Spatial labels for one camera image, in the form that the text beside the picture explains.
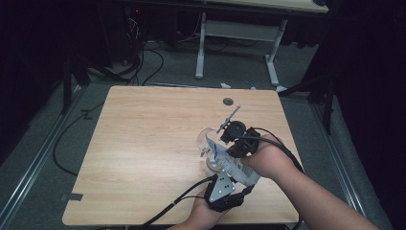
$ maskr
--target cable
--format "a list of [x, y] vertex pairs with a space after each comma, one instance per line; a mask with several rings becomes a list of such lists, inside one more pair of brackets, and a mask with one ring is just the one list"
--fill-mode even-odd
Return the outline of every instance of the cable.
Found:
[[177, 203], [179, 203], [179, 202], [180, 202], [181, 200], [183, 200], [184, 198], [188, 197], [188, 196], [185, 197], [185, 195], [188, 194], [191, 190], [193, 190], [194, 188], [196, 188], [197, 186], [199, 186], [199, 185], [201, 185], [201, 184], [203, 184], [203, 183], [206, 183], [206, 182], [215, 180], [216, 177], [217, 177], [217, 175], [214, 174], [214, 175], [212, 175], [212, 176], [210, 176], [210, 177], [207, 177], [207, 178], [205, 178], [205, 179], [202, 179], [202, 180], [200, 180], [199, 182], [197, 182], [197, 183], [195, 183], [194, 185], [192, 185], [185, 193], [183, 193], [183, 194], [180, 195], [178, 198], [176, 198], [170, 205], [168, 205], [168, 206], [167, 206], [164, 210], [162, 210], [158, 215], [156, 215], [155, 217], [153, 217], [153, 218], [150, 219], [149, 221], [145, 222], [145, 223], [141, 226], [140, 230], [147, 229], [147, 228], [151, 225], [151, 223], [153, 223], [153, 222], [156, 221], [157, 219], [161, 218], [165, 213], [167, 213], [167, 212], [168, 212], [171, 208], [173, 208]]
[[99, 104], [96, 105], [95, 107], [93, 107], [93, 108], [91, 108], [91, 109], [89, 109], [89, 110], [86, 110], [86, 112], [85, 112], [83, 115], [80, 115], [79, 117], [77, 117], [77, 119], [75, 119], [75, 121], [73, 121], [71, 124], [69, 124], [65, 129], [63, 129], [63, 131], [62, 131], [62, 132], [59, 134], [59, 136], [57, 137], [56, 142], [55, 142], [55, 145], [54, 145], [54, 148], [53, 148], [53, 159], [54, 159], [54, 163], [55, 163], [61, 170], [63, 170], [64, 172], [69, 173], [69, 174], [71, 174], [71, 175], [73, 175], [73, 176], [78, 176], [78, 174], [77, 174], [76, 172], [72, 172], [72, 171], [70, 171], [70, 170], [67, 170], [67, 169], [64, 168], [62, 165], [60, 165], [59, 162], [57, 161], [57, 158], [56, 158], [56, 148], [57, 148], [57, 145], [59, 144], [60, 139], [62, 138], [62, 136], [66, 133], [66, 131], [67, 131], [71, 126], [73, 126], [73, 125], [74, 125], [76, 122], [78, 122], [81, 118], [87, 117], [87, 115], [89, 115], [90, 112], [92, 112], [93, 110], [95, 110], [95, 109], [97, 109], [98, 107], [102, 106], [103, 104], [104, 104], [104, 103], [99, 103]]
[[146, 85], [146, 82], [147, 82], [150, 78], [152, 78], [156, 73], [158, 73], [158, 72], [162, 69], [162, 67], [164, 66], [164, 57], [162, 57], [161, 54], [159, 54], [158, 52], [156, 52], [156, 51], [154, 51], [154, 50], [149, 50], [149, 51], [152, 52], [152, 53], [155, 53], [156, 55], [158, 55], [158, 56], [161, 58], [162, 62], [161, 62], [161, 65], [159, 66], [159, 68], [158, 68], [155, 72], [153, 72], [151, 75], [149, 75], [149, 76], [143, 81], [143, 83], [141, 84], [141, 86], [145, 86], [145, 85]]
[[138, 82], [138, 73], [140, 72], [141, 68], [143, 68], [144, 65], [144, 49], [141, 51], [141, 63], [139, 65], [139, 67], [137, 68], [137, 70], [135, 71], [134, 75], [128, 80], [128, 82], [126, 83], [126, 85], [131, 84], [131, 82], [133, 80], [137, 81], [137, 85], [140, 85], [140, 83]]

